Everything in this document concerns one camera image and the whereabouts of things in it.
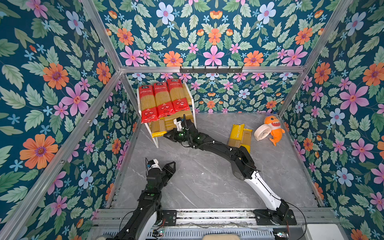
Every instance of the floral wallpaper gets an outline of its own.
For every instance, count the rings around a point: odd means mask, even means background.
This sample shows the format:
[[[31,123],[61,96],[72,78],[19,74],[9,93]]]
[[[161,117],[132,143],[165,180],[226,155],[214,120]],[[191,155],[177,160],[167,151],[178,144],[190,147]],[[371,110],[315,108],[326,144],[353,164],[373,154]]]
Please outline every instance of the floral wallpaper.
[[[354,1],[284,114],[324,204],[353,240],[384,237],[384,6]]]
[[[105,6],[100,16],[126,66],[296,66],[337,3],[111,0],[96,7]]]
[[[277,112],[297,78],[293,73],[129,74],[134,89],[168,78],[187,82],[198,112]]]
[[[0,29],[2,228],[114,69],[79,1],[2,1]],[[85,239],[135,119],[119,83],[18,239]]]

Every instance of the marble surface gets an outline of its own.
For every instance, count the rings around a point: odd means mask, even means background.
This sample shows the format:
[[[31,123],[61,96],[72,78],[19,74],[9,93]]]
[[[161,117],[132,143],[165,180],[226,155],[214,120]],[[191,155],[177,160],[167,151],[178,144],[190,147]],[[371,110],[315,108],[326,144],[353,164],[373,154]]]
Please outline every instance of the marble surface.
[[[232,124],[255,130],[265,114],[197,114],[197,129],[217,141],[227,142]],[[233,176],[230,163],[200,149],[182,147],[160,137],[157,149],[142,127],[113,208],[136,208],[146,185],[145,157],[162,167],[176,162],[176,173],[162,190],[163,208],[265,208],[264,202],[244,181]],[[271,189],[297,207],[316,207],[317,201],[287,133],[275,147],[268,139],[252,138],[251,156]]]

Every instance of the pasta package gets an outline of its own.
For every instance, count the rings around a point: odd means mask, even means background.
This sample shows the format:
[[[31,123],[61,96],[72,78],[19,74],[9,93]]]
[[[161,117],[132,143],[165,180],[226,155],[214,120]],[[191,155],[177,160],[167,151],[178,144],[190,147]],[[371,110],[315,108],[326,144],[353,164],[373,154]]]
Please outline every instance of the pasta package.
[[[173,108],[172,102],[170,100],[167,83],[155,83],[153,84],[153,90],[155,92],[155,100],[159,118],[174,114],[175,109]]]
[[[180,79],[167,79],[169,94],[176,112],[189,110],[187,98],[184,94]]]
[[[139,97],[141,106],[141,123],[159,120],[152,85],[140,86]]]

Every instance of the orange plush shark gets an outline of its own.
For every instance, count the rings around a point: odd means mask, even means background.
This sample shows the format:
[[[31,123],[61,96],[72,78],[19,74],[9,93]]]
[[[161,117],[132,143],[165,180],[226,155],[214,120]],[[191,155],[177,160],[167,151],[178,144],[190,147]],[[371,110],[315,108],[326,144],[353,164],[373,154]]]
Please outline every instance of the orange plush shark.
[[[281,128],[279,119],[275,116],[268,116],[265,118],[264,123],[272,128],[271,135],[273,138],[270,138],[269,140],[276,146],[276,143],[281,140],[283,133],[285,133],[284,129]]]

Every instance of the orange flower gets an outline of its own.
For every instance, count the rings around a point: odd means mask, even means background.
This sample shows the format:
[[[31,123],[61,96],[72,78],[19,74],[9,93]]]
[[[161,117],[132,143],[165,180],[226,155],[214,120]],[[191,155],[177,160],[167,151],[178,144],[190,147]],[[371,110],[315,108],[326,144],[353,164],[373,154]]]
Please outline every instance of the orange flower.
[[[222,11],[211,11],[209,13],[209,15],[211,16],[212,19],[220,19],[223,16],[223,12]]]
[[[127,31],[127,29],[125,29],[125,28],[123,28],[123,29],[119,28],[117,36],[118,36],[120,42],[124,43],[125,45],[132,45],[133,42],[135,41],[135,39],[132,36],[131,31]]]
[[[133,127],[132,127],[132,131],[133,131],[133,132],[136,131],[136,127],[137,127],[137,122],[135,122],[135,123],[133,124]]]
[[[306,138],[304,140],[303,146],[304,146],[305,150],[311,151],[313,149],[312,139]]]
[[[319,18],[319,17],[321,17],[322,15],[323,15],[323,10],[319,10],[319,11],[317,11],[315,14],[314,14],[314,18]]]
[[[215,102],[214,101],[209,101],[207,103],[207,107],[210,108],[210,109],[214,108],[215,107]]]
[[[285,127],[287,128],[287,130],[288,130],[288,132],[289,132],[289,124],[286,123],[286,122],[284,122],[284,125],[285,125]]]
[[[203,36],[204,35],[204,30],[200,29],[197,31],[197,35]]]
[[[352,229],[351,238],[353,240],[368,240],[367,235],[363,235],[359,229]]]
[[[264,61],[262,58],[264,55],[259,53],[259,51],[254,51],[253,53],[248,53],[247,57],[244,58],[244,66],[246,67],[255,67],[260,66],[260,63]]]
[[[108,12],[109,13],[109,15],[113,18],[113,19],[116,19],[116,18],[118,18],[118,14],[115,12],[115,11],[109,11]]]
[[[322,63],[320,66],[317,67],[316,72],[314,74],[316,83],[321,85],[328,80],[328,74],[331,74],[331,69],[329,67],[329,63]]]
[[[179,53],[175,53],[174,51],[169,51],[164,55],[164,63],[167,64],[167,67],[181,67],[181,63],[183,59],[180,58]]]
[[[384,142],[379,141],[379,142],[377,143],[377,149],[382,150],[382,151],[380,152],[380,156],[384,159]]]
[[[112,152],[114,154],[118,154],[119,151],[120,151],[120,147],[121,147],[121,141],[120,141],[120,139],[116,138],[115,141],[113,141],[113,144],[112,144]]]
[[[34,46],[29,45],[29,48],[31,49],[32,52],[37,53],[36,48]]]
[[[112,189],[113,189],[113,186],[114,186],[114,184],[113,183],[111,183],[110,185],[109,185],[109,187],[108,187],[108,189],[107,189],[107,195],[105,195],[105,201],[108,201],[108,199],[109,199],[109,195],[111,194],[111,191],[112,191]]]
[[[58,146],[54,144],[55,139],[48,136],[45,139],[44,134],[36,134],[35,140],[28,138],[24,143],[23,147],[27,148],[20,151],[20,159],[27,160],[24,165],[32,169],[37,164],[37,169],[42,169],[47,166],[47,161],[51,162],[55,156],[53,153],[57,152]]]
[[[277,105],[277,102],[275,100],[272,100],[266,103],[267,108],[274,108],[276,107],[276,105]]]
[[[232,35],[233,35],[233,30],[230,29],[230,28],[228,28],[227,31],[225,32],[225,34],[226,34],[227,36],[232,36]]]
[[[310,37],[312,37],[312,28],[304,28],[302,31],[300,31],[295,40],[297,45],[303,45],[304,43],[308,42],[310,40]]]
[[[62,89],[67,86],[66,83],[70,81],[67,70],[63,69],[63,66],[60,64],[50,63],[49,68],[45,67],[43,72],[44,81],[48,82],[48,86],[55,88],[57,90]]]
[[[212,45],[216,45],[218,42],[220,42],[221,33],[217,28],[214,28],[208,34],[208,37],[209,37],[208,41],[212,43]]]
[[[365,77],[362,78],[363,82],[367,82],[368,86],[372,84],[377,86],[380,84],[380,80],[384,81],[384,63],[375,63],[369,66],[369,69],[366,69],[364,72]]]
[[[81,228],[81,226],[83,225],[83,222],[84,222],[84,218],[80,219],[77,224],[76,224],[76,227],[77,228]]]
[[[111,73],[109,72],[109,67],[104,62],[97,64],[96,73],[99,75],[100,82],[103,82],[103,84],[109,82]]]
[[[324,200],[324,195],[322,194],[323,193],[323,189],[321,187],[319,187],[319,184],[317,182],[314,183],[314,186],[317,188],[317,192],[319,193],[321,199]]]

